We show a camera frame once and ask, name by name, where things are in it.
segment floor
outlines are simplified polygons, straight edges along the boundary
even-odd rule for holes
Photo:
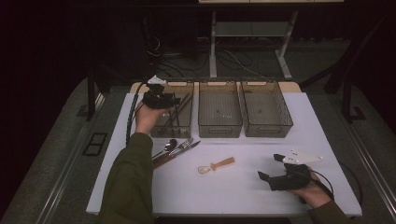
[[[177,52],[167,52],[165,61],[158,66],[157,75],[179,77],[181,73],[184,77],[208,77],[205,42],[202,39],[203,47],[194,57],[185,58]],[[274,54],[279,43],[276,39],[220,39],[217,44],[218,77],[259,75],[282,78]],[[290,42],[285,59],[292,81],[300,83],[332,65],[347,46],[348,41],[345,40]],[[389,160],[396,156],[396,136],[357,88],[352,92],[352,105],[361,109],[365,120],[347,123],[340,113],[342,93],[326,94],[323,90],[326,79],[303,91],[308,94],[334,154],[361,201],[363,216],[357,218],[367,224],[396,223],[394,208],[391,208],[395,204],[396,164]],[[88,224],[95,221],[95,215],[87,214],[85,208],[128,91],[129,87],[115,86],[108,94],[98,94],[97,112],[91,121],[86,121],[86,80],[76,86],[1,224]],[[107,133],[104,148],[97,157],[83,156],[81,152],[93,133]],[[218,218],[206,223],[229,221]],[[237,221],[275,223],[260,218]],[[293,224],[310,223],[308,217],[294,217],[290,221]]]

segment dark background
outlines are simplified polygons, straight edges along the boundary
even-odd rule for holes
[[[386,0],[346,2],[351,7],[300,13],[294,39],[361,39],[393,5],[393,1]],[[392,10],[361,52],[350,75],[396,132],[392,110],[396,103],[396,65],[391,56],[396,51],[396,12]],[[143,15],[84,14],[64,0],[0,2],[0,217],[68,96],[91,67],[99,75],[96,83],[101,91],[108,91],[112,85],[130,84],[140,74],[149,76]],[[195,44],[194,38],[208,33],[206,28],[210,27],[207,12],[156,13],[153,17],[157,35],[162,35],[170,46],[186,51]],[[171,25],[176,21],[184,22]],[[185,41],[177,41],[178,36],[185,36]]]

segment knife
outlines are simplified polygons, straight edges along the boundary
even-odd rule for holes
[[[164,154],[164,155],[161,155],[160,157],[155,158],[154,160],[152,160],[152,163],[153,163],[153,165],[154,165],[154,169],[157,168],[157,167],[159,167],[159,166],[161,166],[161,165],[166,164],[167,162],[169,162],[169,161],[171,161],[172,159],[174,159],[174,158],[180,156],[181,154],[185,153],[186,151],[188,151],[188,150],[190,150],[190,149],[192,149],[192,148],[198,146],[198,144],[200,144],[200,143],[201,143],[201,141],[198,141],[198,142],[196,142],[196,143],[193,143],[193,144],[191,144],[191,145],[188,145],[187,147],[185,147],[185,148],[179,150],[178,152],[173,153],[172,155],[170,155],[170,154]]]

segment sleeve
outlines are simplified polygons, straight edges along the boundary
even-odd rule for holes
[[[348,218],[340,207],[331,201],[323,204],[321,207],[311,209],[308,211],[313,223],[315,224],[358,224],[357,220]]]
[[[110,169],[96,223],[153,223],[151,150],[148,135],[131,136]]]

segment fork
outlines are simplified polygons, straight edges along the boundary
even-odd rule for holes
[[[189,139],[187,139],[185,142],[183,142],[182,144],[180,144],[178,147],[176,147],[175,149],[173,149],[168,155],[171,156],[177,152],[179,152],[180,150],[184,149],[185,147],[189,146],[192,141],[194,141],[193,137],[190,137]]]

